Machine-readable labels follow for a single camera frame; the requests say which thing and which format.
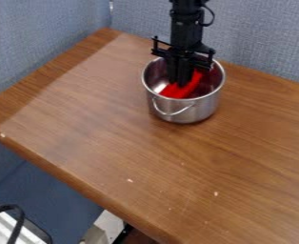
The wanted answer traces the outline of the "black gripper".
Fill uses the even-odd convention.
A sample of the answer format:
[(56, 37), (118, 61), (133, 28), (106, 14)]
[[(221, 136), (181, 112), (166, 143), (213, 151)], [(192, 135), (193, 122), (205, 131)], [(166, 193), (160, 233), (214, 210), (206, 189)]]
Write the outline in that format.
[(165, 59), (169, 81), (181, 87), (190, 81), (194, 68), (209, 70), (212, 67), (216, 50), (202, 43), (202, 34), (200, 20), (172, 20), (170, 41), (152, 37), (150, 53)]

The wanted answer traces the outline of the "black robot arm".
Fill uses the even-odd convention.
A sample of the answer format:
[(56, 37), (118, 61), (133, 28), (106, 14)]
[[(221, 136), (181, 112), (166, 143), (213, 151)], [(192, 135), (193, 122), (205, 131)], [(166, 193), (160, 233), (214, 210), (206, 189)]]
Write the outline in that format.
[(170, 41), (165, 42), (158, 36), (152, 37), (150, 53), (166, 62), (170, 83), (184, 87), (193, 76), (194, 69), (210, 70), (216, 50), (202, 42), (204, 28), (213, 24), (204, 21), (204, 11), (214, 15), (206, 6), (209, 0), (169, 0)]

